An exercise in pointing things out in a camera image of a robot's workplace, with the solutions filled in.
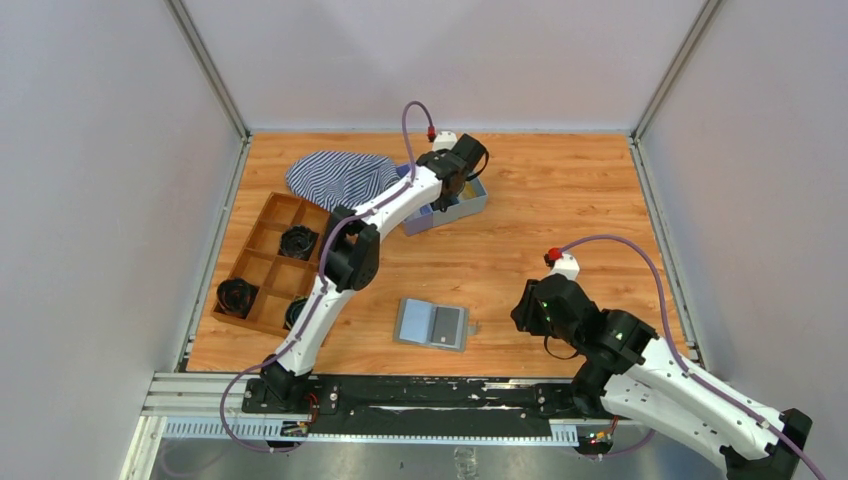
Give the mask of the blue three-compartment box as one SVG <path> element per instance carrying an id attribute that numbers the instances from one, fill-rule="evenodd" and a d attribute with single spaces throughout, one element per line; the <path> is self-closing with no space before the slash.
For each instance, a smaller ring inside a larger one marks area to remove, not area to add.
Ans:
<path id="1" fill-rule="evenodd" d="M 450 199 L 450 205 L 444 210 L 434 209 L 432 204 L 419 208 L 408 216 L 402 223 L 402 229 L 407 236 L 440 227 L 461 218 L 481 213 L 488 200 L 488 191 L 477 178 L 470 181 L 474 184 L 478 196 L 470 201 L 461 201 L 458 196 Z"/>

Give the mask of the dark grey credit card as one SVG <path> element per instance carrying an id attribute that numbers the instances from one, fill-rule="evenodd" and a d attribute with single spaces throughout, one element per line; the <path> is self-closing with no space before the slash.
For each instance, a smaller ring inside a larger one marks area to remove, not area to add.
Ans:
<path id="1" fill-rule="evenodd" d="M 457 348 L 462 311 L 457 308 L 437 307 L 433 319 L 430 341 L 433 344 Z"/>

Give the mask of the grey card holder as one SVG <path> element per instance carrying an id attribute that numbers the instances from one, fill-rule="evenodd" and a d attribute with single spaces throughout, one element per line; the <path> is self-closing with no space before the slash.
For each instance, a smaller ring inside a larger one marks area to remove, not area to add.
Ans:
<path id="1" fill-rule="evenodd" d="M 457 348 L 436 345 L 430 341 L 435 309 L 437 307 L 457 308 L 462 311 L 459 345 Z M 393 341 L 406 345 L 464 352 L 468 338 L 476 335 L 480 328 L 480 323 L 471 319 L 470 310 L 466 307 L 438 304 L 405 297 L 399 303 Z"/>

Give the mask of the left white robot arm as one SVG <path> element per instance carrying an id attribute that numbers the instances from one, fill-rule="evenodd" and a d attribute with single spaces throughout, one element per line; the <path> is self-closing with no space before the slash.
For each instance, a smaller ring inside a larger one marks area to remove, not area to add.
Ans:
<path id="1" fill-rule="evenodd" d="M 282 344 L 255 367 L 283 412 L 295 411 L 306 398 L 307 380 L 329 330 L 350 299 L 376 277 L 384 237 L 423 206 L 457 196 L 478 173 L 478 163 L 488 159 L 479 140 L 462 134 L 448 148 L 422 154 L 375 198 L 332 211 L 313 289 Z"/>

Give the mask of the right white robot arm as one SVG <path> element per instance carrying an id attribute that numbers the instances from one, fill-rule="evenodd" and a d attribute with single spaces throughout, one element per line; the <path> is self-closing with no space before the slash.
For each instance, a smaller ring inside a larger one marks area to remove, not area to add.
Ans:
<path id="1" fill-rule="evenodd" d="M 565 253 L 544 256 L 549 273 L 529 280 L 511 317 L 521 332 L 559 339 L 585 361 L 571 382 L 571 403 L 638 421 L 699 453 L 729 479 L 790 479 L 811 419 L 780 412 L 739 393 L 691 361 L 648 323 L 601 309 L 576 281 Z"/>

